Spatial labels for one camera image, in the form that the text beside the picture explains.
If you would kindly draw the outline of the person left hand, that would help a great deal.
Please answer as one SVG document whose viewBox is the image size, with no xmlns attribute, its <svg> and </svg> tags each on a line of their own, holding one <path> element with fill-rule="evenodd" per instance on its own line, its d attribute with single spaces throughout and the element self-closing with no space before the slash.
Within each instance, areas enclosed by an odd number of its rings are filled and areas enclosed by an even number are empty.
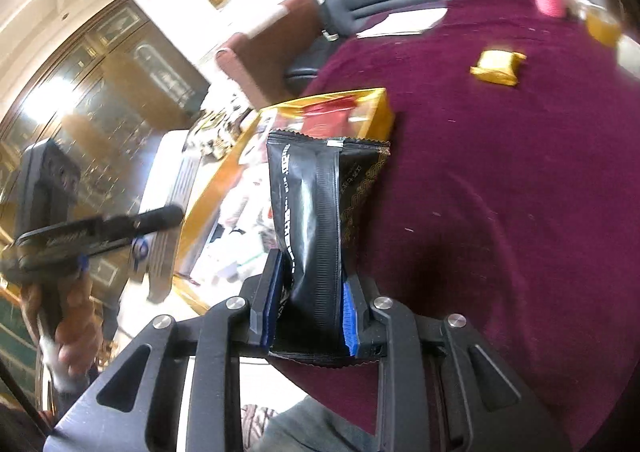
<svg viewBox="0 0 640 452">
<path fill-rule="evenodd" d="M 91 279 L 84 272 L 73 279 L 63 319 L 55 330 L 54 341 L 60 346 L 58 358 L 72 377 L 80 377 L 90 370 L 103 342 L 101 321 L 94 313 L 90 299 L 91 288 Z M 39 285 L 30 284 L 21 288 L 22 316 L 35 344 L 39 342 L 37 314 L 40 303 Z"/>
</svg>

